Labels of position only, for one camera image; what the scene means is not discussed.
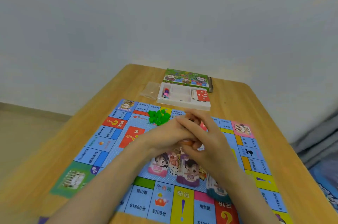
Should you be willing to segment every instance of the wooden table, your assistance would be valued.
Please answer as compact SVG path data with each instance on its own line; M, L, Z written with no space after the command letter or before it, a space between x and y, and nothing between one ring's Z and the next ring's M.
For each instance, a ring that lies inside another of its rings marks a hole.
M0 203L50 216L67 199L49 194L59 176L121 98L156 104L139 96L148 81L161 83L164 69L125 66L5 183ZM338 216L251 88L213 79L211 115L251 126L294 223L338 223ZM117 213L112 223L153 223Z

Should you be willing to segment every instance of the green game box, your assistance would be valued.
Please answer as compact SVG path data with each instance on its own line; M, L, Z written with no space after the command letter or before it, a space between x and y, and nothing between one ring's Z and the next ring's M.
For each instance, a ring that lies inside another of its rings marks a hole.
M196 88L204 88L208 92L213 92L212 79L205 74L167 69L163 82Z

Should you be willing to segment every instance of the gray curtain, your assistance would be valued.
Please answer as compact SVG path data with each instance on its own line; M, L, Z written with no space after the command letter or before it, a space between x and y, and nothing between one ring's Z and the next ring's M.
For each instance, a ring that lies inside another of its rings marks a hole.
M338 152L338 114L314 128L292 147L308 169L329 154Z

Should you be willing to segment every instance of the forearm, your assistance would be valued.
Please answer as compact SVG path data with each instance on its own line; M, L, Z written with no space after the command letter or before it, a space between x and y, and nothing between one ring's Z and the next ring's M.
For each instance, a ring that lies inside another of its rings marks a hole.
M97 177L60 208L48 224L108 223L121 198L150 160L150 155L142 139L130 143Z
M226 174L219 184L226 188L245 224L279 224L254 181L240 168Z

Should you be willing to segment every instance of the white plastic tray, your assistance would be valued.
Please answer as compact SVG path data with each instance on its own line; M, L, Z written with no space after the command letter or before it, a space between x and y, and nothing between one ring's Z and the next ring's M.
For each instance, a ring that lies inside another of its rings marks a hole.
M165 88L169 89L169 98L164 98L162 96ZM211 106L210 102L202 102L192 99L191 97L192 90L206 90L206 89L162 82L161 87L159 88L156 102L172 106L196 108L199 110L210 111Z

